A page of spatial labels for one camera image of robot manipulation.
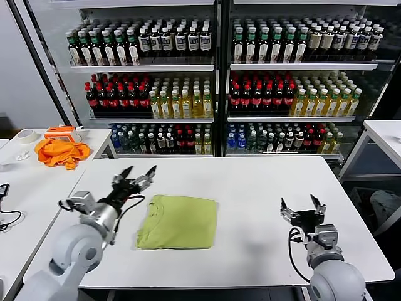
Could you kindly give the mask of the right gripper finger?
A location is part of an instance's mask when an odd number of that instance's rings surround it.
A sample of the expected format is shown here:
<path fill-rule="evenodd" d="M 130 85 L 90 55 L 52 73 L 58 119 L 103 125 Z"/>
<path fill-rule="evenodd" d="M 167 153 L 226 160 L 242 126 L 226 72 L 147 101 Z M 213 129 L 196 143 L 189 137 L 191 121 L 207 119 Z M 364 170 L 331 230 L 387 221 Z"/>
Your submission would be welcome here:
<path fill-rule="evenodd" d="M 281 198 L 280 215 L 287 221 L 291 222 L 293 218 L 297 217 L 297 213 L 287 207 L 284 198 Z"/>
<path fill-rule="evenodd" d="M 313 202 L 313 205 L 315 207 L 315 215 L 320 215 L 324 216 L 326 212 L 326 204 L 322 204 L 319 199 L 314 196 L 313 194 L 310 194 L 311 200 Z"/>

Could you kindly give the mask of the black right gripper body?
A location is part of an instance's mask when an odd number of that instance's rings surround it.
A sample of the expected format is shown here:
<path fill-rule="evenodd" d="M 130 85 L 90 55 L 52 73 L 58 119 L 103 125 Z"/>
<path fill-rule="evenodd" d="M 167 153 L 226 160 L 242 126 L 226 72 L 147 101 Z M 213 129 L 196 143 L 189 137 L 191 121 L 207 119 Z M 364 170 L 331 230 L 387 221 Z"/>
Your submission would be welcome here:
<path fill-rule="evenodd" d="M 295 211 L 297 217 L 288 222 L 291 226 L 299 227 L 304 233 L 314 233 L 315 228 L 324 222 L 324 216 L 315 215 L 315 210 Z"/>

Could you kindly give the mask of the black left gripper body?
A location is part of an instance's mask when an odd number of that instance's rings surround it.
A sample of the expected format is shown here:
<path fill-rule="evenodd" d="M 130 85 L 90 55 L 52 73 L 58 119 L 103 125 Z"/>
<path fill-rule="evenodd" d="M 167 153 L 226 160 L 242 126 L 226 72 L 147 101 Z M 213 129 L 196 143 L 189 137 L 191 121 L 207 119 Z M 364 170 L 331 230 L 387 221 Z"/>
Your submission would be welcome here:
<path fill-rule="evenodd" d="M 108 195 L 108 203 L 124 204 L 132 195 L 138 193 L 138 184 L 132 181 L 121 180 L 112 184 L 112 191 Z"/>

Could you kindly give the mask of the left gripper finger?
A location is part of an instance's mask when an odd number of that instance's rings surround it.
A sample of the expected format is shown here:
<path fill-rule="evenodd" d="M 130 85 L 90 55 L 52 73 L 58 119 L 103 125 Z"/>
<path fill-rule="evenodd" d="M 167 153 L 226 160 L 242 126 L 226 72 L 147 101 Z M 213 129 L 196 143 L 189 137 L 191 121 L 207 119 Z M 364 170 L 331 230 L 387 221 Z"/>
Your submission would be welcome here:
<path fill-rule="evenodd" d="M 115 175 L 113 177 L 113 183 L 114 184 L 118 184 L 124 180 L 126 180 L 126 178 L 128 177 L 128 175 L 130 174 L 131 170 L 133 169 L 133 166 L 129 166 L 128 168 L 124 169 L 120 174 Z"/>
<path fill-rule="evenodd" d="M 131 180 L 131 184 L 138 187 L 149 187 L 153 183 L 155 172 L 156 166 L 153 166 L 148 170 L 145 175 L 141 175 L 138 178 Z"/>

